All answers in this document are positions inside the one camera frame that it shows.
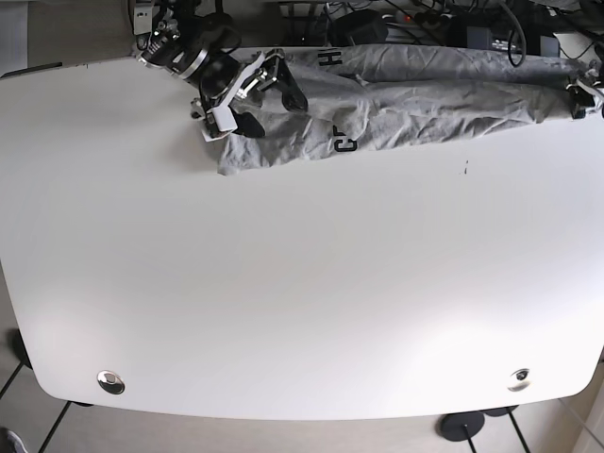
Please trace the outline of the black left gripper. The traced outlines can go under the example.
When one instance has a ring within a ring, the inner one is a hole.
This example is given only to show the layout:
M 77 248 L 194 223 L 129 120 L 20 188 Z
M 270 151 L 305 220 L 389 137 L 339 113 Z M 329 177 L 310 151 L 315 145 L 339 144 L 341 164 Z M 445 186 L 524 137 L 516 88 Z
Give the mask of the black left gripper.
M 570 96 L 573 119 L 584 119 L 590 114 L 603 116 L 603 64 L 594 62 L 583 74 L 571 78 L 565 87 Z

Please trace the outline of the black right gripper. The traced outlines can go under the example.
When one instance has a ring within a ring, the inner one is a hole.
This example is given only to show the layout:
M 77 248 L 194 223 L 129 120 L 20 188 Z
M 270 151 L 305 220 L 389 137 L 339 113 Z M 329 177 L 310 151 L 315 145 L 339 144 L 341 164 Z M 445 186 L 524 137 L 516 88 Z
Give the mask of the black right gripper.
M 210 110 L 227 100 L 245 100 L 256 92 L 278 90 L 283 107 L 289 112 L 307 112 L 309 103 L 297 85 L 281 49 L 257 51 L 243 59 L 235 59 L 229 52 L 207 55 L 202 64 L 190 76 L 190 84 L 197 91 L 192 101 L 192 117 L 207 119 Z M 248 112 L 231 110 L 236 122 L 233 134 L 250 139 L 264 137 L 264 128 L 256 117 Z

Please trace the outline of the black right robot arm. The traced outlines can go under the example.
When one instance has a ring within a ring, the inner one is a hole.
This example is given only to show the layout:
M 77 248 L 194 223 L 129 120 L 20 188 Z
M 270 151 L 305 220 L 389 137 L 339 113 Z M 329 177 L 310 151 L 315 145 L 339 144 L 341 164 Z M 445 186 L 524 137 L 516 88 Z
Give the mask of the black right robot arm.
M 289 112 L 308 111 L 308 99 L 296 83 L 282 50 L 259 51 L 239 60 L 233 57 L 242 36 L 214 3 L 214 12 L 200 16 L 198 1 L 130 1 L 138 61 L 159 68 L 198 91 L 191 116 L 208 142 L 230 134 L 262 138 L 265 130 L 249 112 L 238 112 L 235 102 L 260 100 L 268 90 L 281 93 Z

